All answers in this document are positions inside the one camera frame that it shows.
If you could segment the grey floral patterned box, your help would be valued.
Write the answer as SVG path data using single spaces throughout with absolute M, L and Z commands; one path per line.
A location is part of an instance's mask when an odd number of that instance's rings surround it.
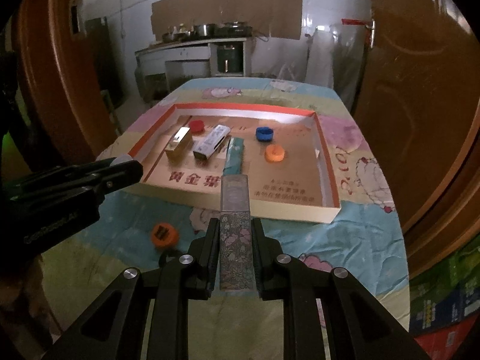
M 251 213 L 246 175 L 223 175 L 220 201 L 220 290 L 252 291 Z

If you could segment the orange cap with black label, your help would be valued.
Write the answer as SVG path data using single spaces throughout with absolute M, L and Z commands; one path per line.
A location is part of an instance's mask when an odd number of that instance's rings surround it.
M 151 242 L 157 249 L 173 249 L 179 240 L 179 232 L 169 223 L 157 223 L 151 231 Z

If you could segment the teal floral box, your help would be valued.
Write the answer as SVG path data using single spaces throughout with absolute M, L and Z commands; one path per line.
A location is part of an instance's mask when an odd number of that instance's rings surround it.
M 231 137 L 227 146 L 223 175 L 239 175 L 242 173 L 244 140 Z

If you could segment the gold rectangular box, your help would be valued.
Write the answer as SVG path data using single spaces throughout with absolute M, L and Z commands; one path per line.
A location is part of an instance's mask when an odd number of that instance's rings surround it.
M 170 138 L 164 153 L 170 163 L 178 163 L 191 147 L 193 137 L 189 127 L 180 127 Z

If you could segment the plain orange bottle cap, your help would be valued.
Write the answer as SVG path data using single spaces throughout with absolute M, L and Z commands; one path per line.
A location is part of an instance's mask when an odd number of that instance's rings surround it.
M 264 151 L 264 158 L 270 163 L 280 163 L 286 155 L 285 149 L 281 145 L 267 145 Z

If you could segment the white hello kitty box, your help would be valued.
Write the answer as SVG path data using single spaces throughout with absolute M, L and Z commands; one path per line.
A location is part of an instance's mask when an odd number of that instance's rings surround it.
M 208 135 L 202 139 L 194 148 L 193 156 L 202 161 L 207 161 L 230 135 L 231 128 L 222 124 L 216 125 Z

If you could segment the red bottle cap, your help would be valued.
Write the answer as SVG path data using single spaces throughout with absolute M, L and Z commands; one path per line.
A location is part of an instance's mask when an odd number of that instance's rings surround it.
M 198 135 L 205 131 L 205 124 L 200 119 L 192 119 L 188 123 L 188 127 L 190 128 L 190 131 L 191 133 L 193 133 L 193 135 Z

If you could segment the blue bottle cap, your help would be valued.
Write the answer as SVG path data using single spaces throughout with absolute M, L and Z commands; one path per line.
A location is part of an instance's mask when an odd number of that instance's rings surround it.
M 270 142 L 273 139 L 274 131 L 270 127 L 258 127 L 256 139 L 260 142 Z

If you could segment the black bottle cap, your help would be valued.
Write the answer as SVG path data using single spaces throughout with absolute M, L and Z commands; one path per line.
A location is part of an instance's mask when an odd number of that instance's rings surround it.
M 159 258 L 159 269 L 165 267 L 169 262 L 173 261 L 176 258 L 180 258 L 180 256 L 184 255 L 185 253 L 177 250 L 177 249 L 165 249 L 161 252 Z

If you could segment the white bottle cap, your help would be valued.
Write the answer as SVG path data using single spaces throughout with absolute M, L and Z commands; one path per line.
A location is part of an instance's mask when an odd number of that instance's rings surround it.
M 129 154 L 122 154 L 122 155 L 114 158 L 112 160 L 112 162 L 110 163 L 110 166 L 113 167 L 113 166 L 116 166 L 116 165 L 119 165 L 119 164 L 124 164 L 124 163 L 130 162 L 132 160 L 133 160 L 133 158 Z

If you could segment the orange rimmed cardboard tray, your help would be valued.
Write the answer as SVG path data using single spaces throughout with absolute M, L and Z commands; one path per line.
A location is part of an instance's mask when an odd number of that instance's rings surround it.
M 231 137 L 244 140 L 241 174 L 247 176 L 250 212 L 257 217 L 331 223 L 341 203 L 320 119 L 313 111 L 283 106 L 240 103 L 181 103 L 156 109 L 151 125 L 136 139 L 129 155 L 143 166 L 141 181 L 128 192 L 167 202 L 216 210 L 221 208 L 221 178 Z M 181 127 L 200 119 L 205 131 L 178 163 L 170 163 L 164 148 Z M 230 134 L 207 160 L 194 157 L 194 147 L 216 125 Z M 258 127 L 274 131 L 270 142 L 256 139 Z M 285 158 L 270 163 L 266 146 L 281 145 Z

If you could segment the green printed carton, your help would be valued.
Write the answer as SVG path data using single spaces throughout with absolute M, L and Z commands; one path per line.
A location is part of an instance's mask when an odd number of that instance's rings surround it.
M 459 323 L 479 311 L 479 247 L 465 247 L 410 281 L 414 336 Z

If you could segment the red printed carton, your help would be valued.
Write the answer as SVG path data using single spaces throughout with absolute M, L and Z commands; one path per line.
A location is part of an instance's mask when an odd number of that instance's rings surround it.
M 451 359 L 465 340 L 476 319 L 477 316 L 472 315 L 454 325 L 421 334 L 416 338 L 416 341 L 431 359 Z

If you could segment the grey kitchen counter cabinet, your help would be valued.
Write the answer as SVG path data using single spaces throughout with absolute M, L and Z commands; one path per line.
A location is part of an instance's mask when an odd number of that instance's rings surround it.
M 220 73 L 217 47 L 239 42 L 243 47 L 241 73 Z M 250 37 L 216 38 L 159 44 L 135 52 L 135 79 L 144 102 L 158 101 L 188 80 L 208 77 L 249 77 L 255 42 Z

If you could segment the dark green air fryer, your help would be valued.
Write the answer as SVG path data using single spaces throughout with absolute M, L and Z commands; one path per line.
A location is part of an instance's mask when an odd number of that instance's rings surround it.
M 243 70 L 242 43 L 225 43 L 217 47 L 217 69 L 220 73 L 241 73 Z

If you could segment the brown wooden door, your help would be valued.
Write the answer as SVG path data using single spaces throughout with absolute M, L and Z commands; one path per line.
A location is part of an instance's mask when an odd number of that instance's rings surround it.
M 479 41 L 452 0 L 371 0 L 355 121 L 403 230 L 437 202 L 479 130 Z

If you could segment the steel cooking pot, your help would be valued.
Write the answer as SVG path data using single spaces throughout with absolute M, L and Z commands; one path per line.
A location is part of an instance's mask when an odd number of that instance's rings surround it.
M 216 24 L 199 24 L 193 27 L 193 34 L 199 39 L 213 38 L 216 32 Z

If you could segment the black induction stove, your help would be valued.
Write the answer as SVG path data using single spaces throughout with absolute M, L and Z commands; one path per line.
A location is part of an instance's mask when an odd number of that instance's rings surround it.
M 214 30 L 216 38 L 249 38 L 253 29 L 247 22 L 227 22 L 218 24 Z

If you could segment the brown wooden door frame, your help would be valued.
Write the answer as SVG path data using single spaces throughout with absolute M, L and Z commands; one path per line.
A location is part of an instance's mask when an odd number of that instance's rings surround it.
M 116 139 L 94 61 L 77 21 L 82 0 L 23 0 L 15 45 L 26 102 L 61 158 L 82 163 Z

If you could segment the cardboard sheet on wall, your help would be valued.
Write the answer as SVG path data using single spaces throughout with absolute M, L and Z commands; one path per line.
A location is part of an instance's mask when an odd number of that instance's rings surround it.
M 272 38 L 301 37 L 303 0 L 160 0 L 152 4 L 151 28 L 157 40 L 181 24 L 244 22 Z

